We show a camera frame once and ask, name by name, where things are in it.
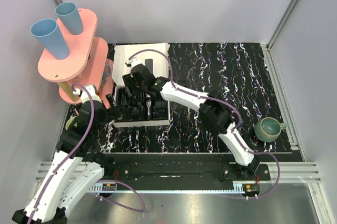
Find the black silver hair clipper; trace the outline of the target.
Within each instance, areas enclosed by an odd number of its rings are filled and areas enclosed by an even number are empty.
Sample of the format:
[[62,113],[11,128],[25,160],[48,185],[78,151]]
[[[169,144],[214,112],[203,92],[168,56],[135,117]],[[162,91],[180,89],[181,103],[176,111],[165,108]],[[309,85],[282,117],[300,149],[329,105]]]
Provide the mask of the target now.
[[153,106],[154,106],[154,99],[151,98],[150,95],[145,95],[145,107],[146,107],[146,116],[148,120],[153,119]]

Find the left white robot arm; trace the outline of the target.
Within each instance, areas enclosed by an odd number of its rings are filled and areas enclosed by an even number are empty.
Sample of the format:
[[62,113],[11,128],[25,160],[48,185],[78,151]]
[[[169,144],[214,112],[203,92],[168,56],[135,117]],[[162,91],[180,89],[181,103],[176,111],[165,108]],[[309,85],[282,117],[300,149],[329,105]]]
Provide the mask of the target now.
[[67,223],[91,186],[114,174],[113,158],[91,153],[90,148],[104,124],[120,115],[117,105],[112,95],[106,96],[109,108],[97,95],[82,95],[85,101],[79,116],[61,134],[49,171],[32,201],[14,212],[15,223]]

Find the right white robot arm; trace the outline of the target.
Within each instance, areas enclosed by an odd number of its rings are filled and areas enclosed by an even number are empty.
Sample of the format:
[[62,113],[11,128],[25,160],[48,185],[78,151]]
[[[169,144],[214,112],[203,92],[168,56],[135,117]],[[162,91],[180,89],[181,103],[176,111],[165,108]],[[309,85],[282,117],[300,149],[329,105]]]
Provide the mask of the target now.
[[128,60],[125,64],[131,70],[123,76],[123,81],[133,95],[144,93],[152,99],[178,103],[198,112],[202,126],[227,145],[239,165],[240,176],[251,180],[257,175],[260,161],[237,130],[232,118],[234,107],[220,100],[218,93],[201,93],[168,78],[155,77],[138,59]]

